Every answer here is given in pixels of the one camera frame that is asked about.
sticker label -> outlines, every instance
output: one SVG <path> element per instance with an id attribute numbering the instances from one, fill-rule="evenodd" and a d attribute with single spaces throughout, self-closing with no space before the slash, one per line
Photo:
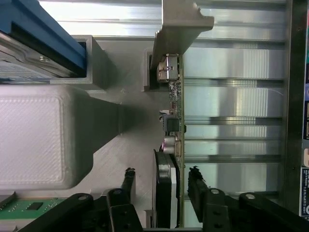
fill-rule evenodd
<path id="1" fill-rule="evenodd" d="M 18 64 L 9 63 L 6 61 L 0 61 L 0 82 L 1 83 L 25 83 L 36 82 L 46 83 L 52 78 L 50 76 L 41 74 L 34 70 L 25 68 Z"/>
<path id="2" fill-rule="evenodd" d="M 309 168 L 301 169 L 301 206 L 300 215 L 309 217 Z"/>

green circuit board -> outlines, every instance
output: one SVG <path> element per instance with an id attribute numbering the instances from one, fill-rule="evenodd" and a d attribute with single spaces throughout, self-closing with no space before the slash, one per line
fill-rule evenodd
<path id="1" fill-rule="evenodd" d="M 14 199 L 0 208 L 0 220 L 38 218 L 62 201 L 60 198 Z"/>

screw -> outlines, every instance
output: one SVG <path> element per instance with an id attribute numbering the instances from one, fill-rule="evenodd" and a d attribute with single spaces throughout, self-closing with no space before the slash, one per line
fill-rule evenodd
<path id="1" fill-rule="evenodd" d="M 212 189 L 212 190 L 211 190 L 211 193 L 213 193 L 213 194 L 219 194 L 219 190 L 217 190 L 217 189 Z"/>
<path id="2" fill-rule="evenodd" d="M 80 196 L 78 199 L 80 200 L 80 201 L 83 201 L 83 200 L 86 200 L 88 197 L 87 196 Z"/>
<path id="3" fill-rule="evenodd" d="M 255 199 L 255 197 L 252 194 L 246 194 L 246 197 L 250 200 Z"/>
<path id="4" fill-rule="evenodd" d="M 50 59 L 49 58 L 47 58 L 47 57 L 40 57 L 40 61 L 41 62 L 50 62 Z"/>

white plastic cover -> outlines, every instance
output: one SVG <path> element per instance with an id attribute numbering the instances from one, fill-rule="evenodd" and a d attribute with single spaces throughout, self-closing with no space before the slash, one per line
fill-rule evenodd
<path id="1" fill-rule="evenodd" d="M 69 189 L 92 169 L 91 97 L 69 86 L 0 86 L 0 189 Z"/>

chip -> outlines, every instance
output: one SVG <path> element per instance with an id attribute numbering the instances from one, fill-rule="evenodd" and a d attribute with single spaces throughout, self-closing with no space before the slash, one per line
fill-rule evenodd
<path id="1" fill-rule="evenodd" d="M 29 205 L 27 210 L 38 210 L 42 205 L 43 205 L 43 202 L 34 202 L 31 205 Z"/>

